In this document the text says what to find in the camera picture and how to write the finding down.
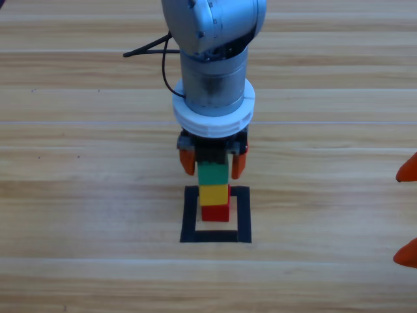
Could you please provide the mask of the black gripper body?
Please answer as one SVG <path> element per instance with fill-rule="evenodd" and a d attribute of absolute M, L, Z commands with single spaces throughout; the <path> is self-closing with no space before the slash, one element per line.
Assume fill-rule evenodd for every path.
<path fill-rule="evenodd" d="M 183 128 L 177 140 L 180 151 L 192 152 L 196 162 L 225 164 L 228 155 L 240 156 L 248 151 L 248 127 L 222 138 L 205 138 Z"/>

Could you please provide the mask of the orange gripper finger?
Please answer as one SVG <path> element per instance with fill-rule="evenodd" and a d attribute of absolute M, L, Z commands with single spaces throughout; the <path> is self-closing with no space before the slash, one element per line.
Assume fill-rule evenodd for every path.
<path fill-rule="evenodd" d="M 246 143 L 245 151 L 239 155 L 233 155 L 231 178 L 239 179 L 246 167 L 246 157 L 249 151 L 249 143 Z"/>
<path fill-rule="evenodd" d="M 397 182 L 417 181 L 417 153 L 414 153 L 397 171 Z"/>
<path fill-rule="evenodd" d="M 188 175 L 194 175 L 195 173 L 195 151 L 194 150 L 179 150 L 179 158 L 184 171 Z"/>
<path fill-rule="evenodd" d="M 417 268 L 417 238 L 400 248 L 393 261 L 405 267 Z"/>

